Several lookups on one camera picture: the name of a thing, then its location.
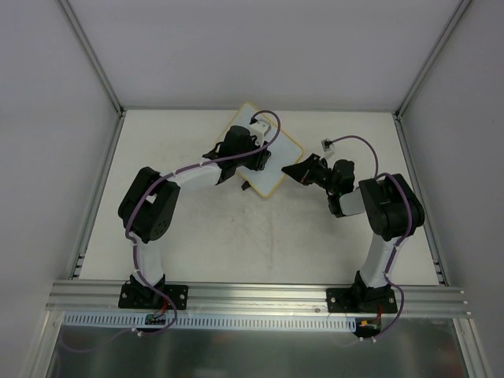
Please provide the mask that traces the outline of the yellow framed whiteboard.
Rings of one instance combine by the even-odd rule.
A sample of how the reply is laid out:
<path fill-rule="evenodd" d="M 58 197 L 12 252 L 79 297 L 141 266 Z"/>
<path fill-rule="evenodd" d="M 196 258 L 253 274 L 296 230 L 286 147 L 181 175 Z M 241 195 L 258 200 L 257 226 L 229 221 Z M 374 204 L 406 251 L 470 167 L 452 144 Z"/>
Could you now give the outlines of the yellow framed whiteboard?
<path fill-rule="evenodd" d="M 250 120 L 257 111 L 258 109 L 249 102 L 244 103 L 232 117 L 217 141 L 223 141 L 225 134 L 233 125 L 250 128 Z M 282 183 L 285 178 L 282 168 L 297 164 L 304 155 L 301 144 L 284 131 L 284 126 L 281 126 L 279 136 L 267 151 L 271 153 L 271 156 L 263 170 L 253 171 L 246 167 L 236 169 L 236 175 L 248 182 L 250 187 L 262 198 L 269 198 Z"/>

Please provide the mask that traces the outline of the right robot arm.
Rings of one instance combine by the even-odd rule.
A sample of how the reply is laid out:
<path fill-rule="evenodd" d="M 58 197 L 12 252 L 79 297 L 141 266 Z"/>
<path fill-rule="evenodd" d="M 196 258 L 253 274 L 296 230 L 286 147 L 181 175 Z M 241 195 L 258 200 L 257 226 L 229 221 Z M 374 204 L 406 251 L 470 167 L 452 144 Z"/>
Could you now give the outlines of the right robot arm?
<path fill-rule="evenodd" d="M 390 273 L 399 247 L 424 224 L 424 208 L 400 174 L 382 174 L 354 186 L 354 163 L 345 159 L 328 167 L 311 154 L 306 160 L 282 168 L 296 182 L 316 184 L 328 196 L 328 208 L 337 218 L 363 213 L 372 230 L 372 242 L 354 282 L 345 289 L 326 290 L 329 313 L 398 312 Z"/>

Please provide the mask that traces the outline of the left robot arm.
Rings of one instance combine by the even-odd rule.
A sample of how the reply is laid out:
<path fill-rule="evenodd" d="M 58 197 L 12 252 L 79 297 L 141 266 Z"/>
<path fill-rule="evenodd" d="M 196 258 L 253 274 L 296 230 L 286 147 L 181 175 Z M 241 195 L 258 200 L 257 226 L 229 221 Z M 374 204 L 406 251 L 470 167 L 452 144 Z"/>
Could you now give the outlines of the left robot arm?
<path fill-rule="evenodd" d="M 133 245 L 134 272 L 130 284 L 137 298 L 148 307 L 162 303 L 165 297 L 165 274 L 161 257 L 148 244 L 160 239 L 168 230 L 180 192 L 217 186 L 235 175 L 239 167 L 261 171 L 271 156 L 268 148 L 279 136 L 265 140 L 261 127 L 232 125 L 215 147 L 202 155 L 199 163 L 177 169 L 165 176 L 151 167 L 139 170 L 121 201 L 118 216 L 123 221 L 126 239 Z"/>

